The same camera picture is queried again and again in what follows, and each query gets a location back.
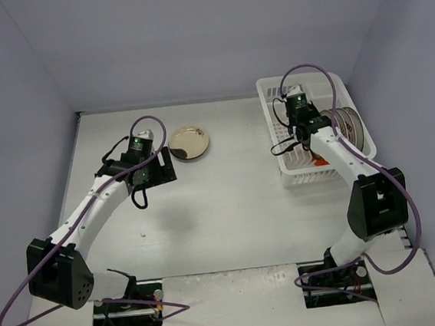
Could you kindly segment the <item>white plate orange sunburst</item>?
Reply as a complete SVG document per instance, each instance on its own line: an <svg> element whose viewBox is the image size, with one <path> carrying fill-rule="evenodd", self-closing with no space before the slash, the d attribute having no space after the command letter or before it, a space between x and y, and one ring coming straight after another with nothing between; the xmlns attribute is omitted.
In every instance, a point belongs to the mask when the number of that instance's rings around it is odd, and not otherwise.
<svg viewBox="0 0 435 326"><path fill-rule="evenodd" d="M353 121L351 116L349 115L349 113L347 112L347 110L345 110L344 108L341 109L341 117L343 118L345 125L347 127L347 132L348 132L348 140L356 145L357 144L357 137L356 137L356 132L354 129L354 125L353 125Z"/></svg>

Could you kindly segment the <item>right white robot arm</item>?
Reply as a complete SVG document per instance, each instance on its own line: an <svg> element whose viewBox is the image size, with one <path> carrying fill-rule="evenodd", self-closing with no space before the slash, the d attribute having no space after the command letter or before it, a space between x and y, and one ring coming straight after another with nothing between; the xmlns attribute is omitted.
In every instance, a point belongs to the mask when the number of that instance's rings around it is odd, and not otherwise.
<svg viewBox="0 0 435 326"><path fill-rule="evenodd" d="M369 250L376 238L397 230L409 219L406 198L391 181L395 178L403 187L404 175L397 168L387 170L369 163L304 93L287 95L285 111L296 139L333 166L351 189L347 228L328 250L331 259L321 267L327 282L340 284L350 274L349 262Z"/></svg>

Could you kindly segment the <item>white plate red characters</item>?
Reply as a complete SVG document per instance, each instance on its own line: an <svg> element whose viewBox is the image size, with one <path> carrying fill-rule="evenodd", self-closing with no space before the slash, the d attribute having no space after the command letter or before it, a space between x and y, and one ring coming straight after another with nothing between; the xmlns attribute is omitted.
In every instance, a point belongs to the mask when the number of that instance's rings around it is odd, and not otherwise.
<svg viewBox="0 0 435 326"><path fill-rule="evenodd" d="M337 115L337 111L332 111L331 109L327 109L327 110L322 110L320 112L320 114L322 116L331 118L333 120L334 123L338 124L338 115Z"/></svg>

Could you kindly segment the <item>green rimmed white plate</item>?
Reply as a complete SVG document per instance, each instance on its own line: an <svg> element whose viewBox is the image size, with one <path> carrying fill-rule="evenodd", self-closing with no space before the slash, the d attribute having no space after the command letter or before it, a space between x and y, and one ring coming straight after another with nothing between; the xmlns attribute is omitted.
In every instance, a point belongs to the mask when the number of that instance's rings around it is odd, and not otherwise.
<svg viewBox="0 0 435 326"><path fill-rule="evenodd" d="M347 111L352 116L353 119L354 129L356 133L356 141L357 141L356 147L360 151L363 151L365 139L364 139L364 126L361 122L361 118L358 115L357 111L352 107L347 107Z"/></svg>

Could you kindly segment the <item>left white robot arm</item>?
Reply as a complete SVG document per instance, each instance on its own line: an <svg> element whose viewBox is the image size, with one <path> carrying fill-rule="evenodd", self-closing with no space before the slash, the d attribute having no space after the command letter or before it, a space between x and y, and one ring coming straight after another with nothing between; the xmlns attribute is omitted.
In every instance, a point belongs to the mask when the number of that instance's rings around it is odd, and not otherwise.
<svg viewBox="0 0 435 326"><path fill-rule="evenodd" d="M38 273L28 283L35 297L80 309L89 301L110 302L127 311L141 297L137 279L121 270L92 272L87 256L98 233L112 213L126 199L138 209L136 197L149 188L176 180L170 152L153 149L153 132L144 130L128 137L128 148L119 160L102 158L91 190L67 221L45 240L34 239L27 248L27 269Z"/></svg>

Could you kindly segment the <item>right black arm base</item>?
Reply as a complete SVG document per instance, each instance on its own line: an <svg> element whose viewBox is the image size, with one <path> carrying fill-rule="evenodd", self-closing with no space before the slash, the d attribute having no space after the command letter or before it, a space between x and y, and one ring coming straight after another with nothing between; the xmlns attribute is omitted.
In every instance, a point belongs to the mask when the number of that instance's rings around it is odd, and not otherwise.
<svg viewBox="0 0 435 326"><path fill-rule="evenodd" d="M376 291L364 261L359 261L334 272L325 270L322 262L310 265L298 265L298 281L302 289L307 309L326 308L328 306L352 305L361 301L377 301Z"/></svg>

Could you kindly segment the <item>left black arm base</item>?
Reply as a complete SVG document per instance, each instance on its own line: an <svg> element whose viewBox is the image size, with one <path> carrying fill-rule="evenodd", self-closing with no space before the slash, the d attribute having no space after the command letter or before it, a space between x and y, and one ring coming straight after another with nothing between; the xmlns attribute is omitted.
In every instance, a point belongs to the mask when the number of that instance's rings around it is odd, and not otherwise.
<svg viewBox="0 0 435 326"><path fill-rule="evenodd" d="M138 281L135 276L121 270L108 269L128 279L123 299L138 301L162 301L163 281ZM92 326L162 326L163 306L154 303L132 302L101 303L94 306Z"/></svg>

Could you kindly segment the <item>cream plate black blot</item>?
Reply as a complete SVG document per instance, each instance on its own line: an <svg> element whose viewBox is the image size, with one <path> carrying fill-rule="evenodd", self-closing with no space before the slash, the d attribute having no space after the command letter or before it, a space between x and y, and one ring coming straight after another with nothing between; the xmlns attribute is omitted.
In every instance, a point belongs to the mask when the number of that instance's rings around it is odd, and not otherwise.
<svg viewBox="0 0 435 326"><path fill-rule="evenodd" d="M203 127L184 126L170 136L168 149L178 160L193 161L206 153L209 143L209 133Z"/></svg>

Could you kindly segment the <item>orange plastic plate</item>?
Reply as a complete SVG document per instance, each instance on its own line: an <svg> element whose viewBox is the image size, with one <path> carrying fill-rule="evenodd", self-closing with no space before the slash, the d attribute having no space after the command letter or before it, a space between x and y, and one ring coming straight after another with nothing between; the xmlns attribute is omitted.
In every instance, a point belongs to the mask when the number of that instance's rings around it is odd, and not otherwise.
<svg viewBox="0 0 435 326"><path fill-rule="evenodd" d="M321 158L320 160L314 160L313 163L314 163L315 166L325 166L325 165L328 165L328 162L325 159L323 159L323 158Z"/></svg>

